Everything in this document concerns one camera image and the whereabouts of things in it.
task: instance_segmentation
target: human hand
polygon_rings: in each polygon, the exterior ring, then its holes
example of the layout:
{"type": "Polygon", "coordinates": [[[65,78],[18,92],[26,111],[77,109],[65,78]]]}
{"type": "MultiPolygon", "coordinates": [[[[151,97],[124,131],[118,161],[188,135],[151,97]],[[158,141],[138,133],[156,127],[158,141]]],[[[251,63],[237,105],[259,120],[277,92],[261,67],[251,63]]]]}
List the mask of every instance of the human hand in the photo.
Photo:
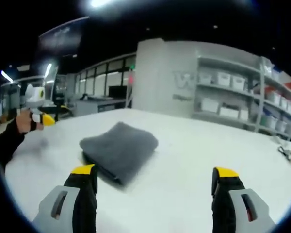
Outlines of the human hand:
{"type": "MultiPolygon", "coordinates": [[[[30,110],[21,111],[20,114],[16,117],[16,124],[19,133],[28,133],[31,130],[31,121],[30,110]]],[[[43,130],[43,125],[41,123],[36,124],[37,130],[43,130]]]]}

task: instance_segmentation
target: black ceiling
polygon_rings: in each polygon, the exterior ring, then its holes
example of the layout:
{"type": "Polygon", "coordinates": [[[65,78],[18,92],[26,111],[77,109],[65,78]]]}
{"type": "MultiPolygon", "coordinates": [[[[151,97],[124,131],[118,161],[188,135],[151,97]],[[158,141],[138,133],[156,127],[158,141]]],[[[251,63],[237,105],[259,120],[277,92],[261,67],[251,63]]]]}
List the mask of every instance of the black ceiling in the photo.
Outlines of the black ceiling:
{"type": "Polygon", "coordinates": [[[237,47],[270,58],[291,75],[291,5],[277,2],[114,0],[93,9],[89,0],[12,1],[0,18],[0,34],[6,38],[0,68],[31,62],[40,34],[89,16],[78,57],[63,61],[63,72],[134,52],[138,41],[161,37],[237,47]]]}

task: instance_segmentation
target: table surface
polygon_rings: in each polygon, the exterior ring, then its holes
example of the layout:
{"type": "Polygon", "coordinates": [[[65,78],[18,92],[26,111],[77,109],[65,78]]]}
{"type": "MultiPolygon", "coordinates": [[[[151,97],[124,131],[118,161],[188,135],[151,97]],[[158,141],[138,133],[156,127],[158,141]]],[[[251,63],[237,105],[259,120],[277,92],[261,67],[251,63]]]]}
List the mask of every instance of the table surface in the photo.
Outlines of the table surface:
{"type": "Polygon", "coordinates": [[[123,121],[158,139],[154,156],[119,190],[98,178],[98,233],[210,233],[215,166],[238,172],[269,205],[278,223],[291,205],[291,165],[270,137],[224,125],[132,109],[59,121],[31,132],[6,167],[6,180],[23,214],[33,220],[40,201],[82,165],[79,141],[123,121]]]}

